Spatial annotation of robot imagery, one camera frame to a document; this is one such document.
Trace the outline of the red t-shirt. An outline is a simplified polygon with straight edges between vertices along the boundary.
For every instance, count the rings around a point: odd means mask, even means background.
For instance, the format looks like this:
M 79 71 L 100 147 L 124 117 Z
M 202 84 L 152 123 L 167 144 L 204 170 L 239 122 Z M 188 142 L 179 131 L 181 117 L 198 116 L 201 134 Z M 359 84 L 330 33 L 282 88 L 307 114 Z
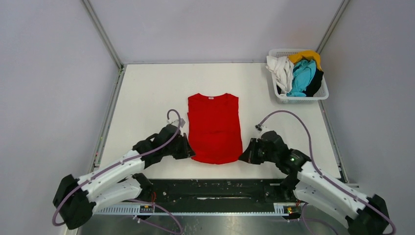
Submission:
M 238 97 L 194 94 L 188 97 L 187 116 L 193 160 L 213 165 L 238 160 L 243 152 Z

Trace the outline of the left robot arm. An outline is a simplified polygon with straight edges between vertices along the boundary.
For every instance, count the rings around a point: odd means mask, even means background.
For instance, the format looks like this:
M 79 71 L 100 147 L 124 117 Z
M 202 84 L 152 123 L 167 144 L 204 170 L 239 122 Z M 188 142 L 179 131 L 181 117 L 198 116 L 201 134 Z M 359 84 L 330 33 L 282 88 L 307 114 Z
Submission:
M 124 156 L 109 166 L 78 178 L 65 176 L 55 193 L 56 211 L 52 224 L 76 229 L 84 225 L 94 213 L 121 201 L 146 201 L 152 194 L 152 183 L 142 174 L 164 157 L 176 160 L 195 155 L 186 134 L 181 133 L 184 120 L 178 119 L 137 142 Z

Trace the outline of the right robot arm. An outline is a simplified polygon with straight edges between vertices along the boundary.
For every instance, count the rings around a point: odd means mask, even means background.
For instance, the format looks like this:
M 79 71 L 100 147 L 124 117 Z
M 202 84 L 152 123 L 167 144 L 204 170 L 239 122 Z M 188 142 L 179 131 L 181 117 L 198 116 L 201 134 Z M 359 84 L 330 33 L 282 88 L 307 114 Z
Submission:
M 308 203 L 340 222 L 351 235 L 381 235 L 388 227 L 386 202 L 340 182 L 316 168 L 309 156 L 289 148 L 275 131 L 252 138 L 239 160 L 259 165 L 275 163 L 286 178 L 281 183 L 281 197 Z

